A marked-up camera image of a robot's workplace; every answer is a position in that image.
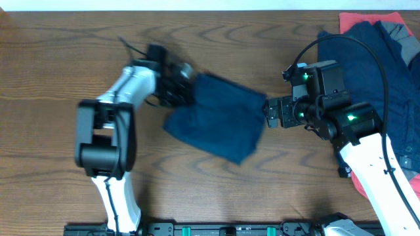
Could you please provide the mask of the navy blue shorts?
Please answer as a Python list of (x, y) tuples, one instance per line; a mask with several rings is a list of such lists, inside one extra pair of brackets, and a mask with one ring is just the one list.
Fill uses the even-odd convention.
[(163, 128), (176, 139), (237, 165), (253, 154), (263, 133), (266, 95), (222, 77), (196, 77), (194, 103), (177, 108)]

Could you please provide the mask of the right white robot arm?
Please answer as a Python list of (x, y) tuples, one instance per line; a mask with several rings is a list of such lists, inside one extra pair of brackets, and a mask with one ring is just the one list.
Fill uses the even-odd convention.
[(266, 101), (268, 126), (302, 125), (329, 140), (361, 183), (385, 235), (419, 234), (419, 200), (404, 176), (385, 124), (366, 102), (352, 104), (347, 93)]

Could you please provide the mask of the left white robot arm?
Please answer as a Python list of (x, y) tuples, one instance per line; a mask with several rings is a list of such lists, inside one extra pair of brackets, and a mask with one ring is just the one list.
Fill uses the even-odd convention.
[(149, 96), (165, 106), (185, 103), (193, 74), (187, 63), (133, 60), (104, 94), (80, 101), (74, 158), (101, 196), (108, 216), (104, 234), (134, 235), (142, 218), (131, 181), (137, 155), (137, 109)]

